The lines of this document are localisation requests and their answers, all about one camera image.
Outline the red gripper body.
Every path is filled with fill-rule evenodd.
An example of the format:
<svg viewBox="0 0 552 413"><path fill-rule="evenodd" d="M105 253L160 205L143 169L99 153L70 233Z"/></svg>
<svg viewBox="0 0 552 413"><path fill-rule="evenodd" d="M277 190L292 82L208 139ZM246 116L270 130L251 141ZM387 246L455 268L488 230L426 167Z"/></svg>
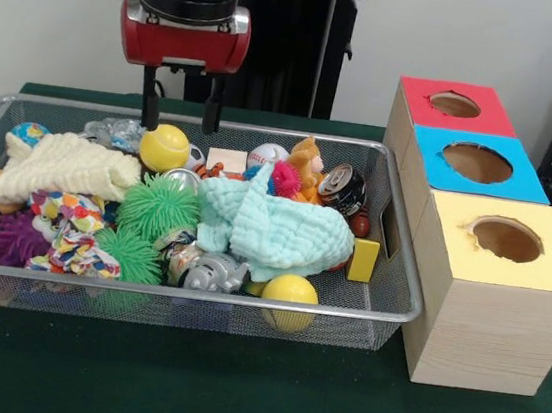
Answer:
<svg viewBox="0 0 552 413"><path fill-rule="evenodd" d="M250 12L238 7L217 25L181 24L150 13L141 0L123 0L120 12L124 57L145 66L194 66L210 74L236 73L251 37Z"/></svg>

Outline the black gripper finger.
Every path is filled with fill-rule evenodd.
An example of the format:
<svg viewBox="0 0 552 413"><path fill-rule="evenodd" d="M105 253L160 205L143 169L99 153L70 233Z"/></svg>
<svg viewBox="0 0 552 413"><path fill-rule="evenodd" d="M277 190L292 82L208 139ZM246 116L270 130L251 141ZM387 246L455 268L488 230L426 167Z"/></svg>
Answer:
<svg viewBox="0 0 552 413"><path fill-rule="evenodd" d="M213 75L211 81L211 92L205 101L202 124L203 133L206 135L218 132L226 85L226 78L223 75Z"/></svg>
<svg viewBox="0 0 552 413"><path fill-rule="evenodd" d="M159 121L159 96L156 91L155 82L156 72L157 67L144 66L141 126L149 131L156 130Z"/></svg>

